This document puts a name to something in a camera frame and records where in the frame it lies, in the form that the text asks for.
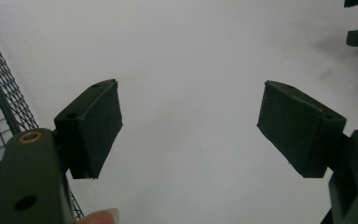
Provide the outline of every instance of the white wall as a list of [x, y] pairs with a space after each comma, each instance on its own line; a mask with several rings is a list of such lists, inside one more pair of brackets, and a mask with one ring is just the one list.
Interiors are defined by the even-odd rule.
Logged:
[[85, 213], [121, 223], [320, 223], [303, 179], [256, 128], [264, 81], [292, 84], [358, 129], [358, 7], [333, 0], [0, 1], [0, 49], [39, 124], [92, 83], [119, 82], [124, 127]]

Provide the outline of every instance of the fingernail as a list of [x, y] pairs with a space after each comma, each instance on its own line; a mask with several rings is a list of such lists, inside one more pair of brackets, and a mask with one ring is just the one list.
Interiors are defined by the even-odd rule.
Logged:
[[118, 222], [119, 222], [118, 209], [111, 208], [111, 209], [107, 209], [106, 211], [109, 212], [110, 215], [112, 215], [113, 219], [115, 220], [115, 224], [118, 224]]

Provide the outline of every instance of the hole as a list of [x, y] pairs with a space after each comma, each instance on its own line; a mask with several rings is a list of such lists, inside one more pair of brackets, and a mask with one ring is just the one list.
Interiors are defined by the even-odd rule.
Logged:
[[71, 113], [66, 116], [66, 118], [68, 118], [68, 119], [74, 119], [76, 117], [77, 117], [77, 113]]
[[41, 137], [42, 137], [42, 133], [40, 132], [26, 133], [20, 137], [19, 142], [23, 144], [32, 143], [37, 141]]
[[16, 204], [14, 205], [14, 210], [16, 212], [21, 212], [21, 211], [27, 210], [27, 209], [31, 208], [32, 206], [34, 206], [36, 201], [37, 201], [37, 199], [34, 195], [25, 196], [22, 199], [20, 199], [18, 202], [16, 202]]

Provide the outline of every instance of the white backdrop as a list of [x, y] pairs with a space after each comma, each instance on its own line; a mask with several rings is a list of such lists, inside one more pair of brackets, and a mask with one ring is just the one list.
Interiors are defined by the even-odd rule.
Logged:
[[320, 223], [303, 179], [256, 128], [264, 81], [294, 85], [358, 129], [358, 7], [336, 0], [2, 1], [0, 50], [42, 127], [116, 78], [124, 126], [85, 213], [121, 223]]

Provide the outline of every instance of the finger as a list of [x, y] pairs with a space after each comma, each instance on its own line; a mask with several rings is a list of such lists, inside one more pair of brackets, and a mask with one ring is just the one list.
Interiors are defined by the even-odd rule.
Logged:
[[116, 208], [93, 212], [77, 222], [77, 224], [118, 224]]

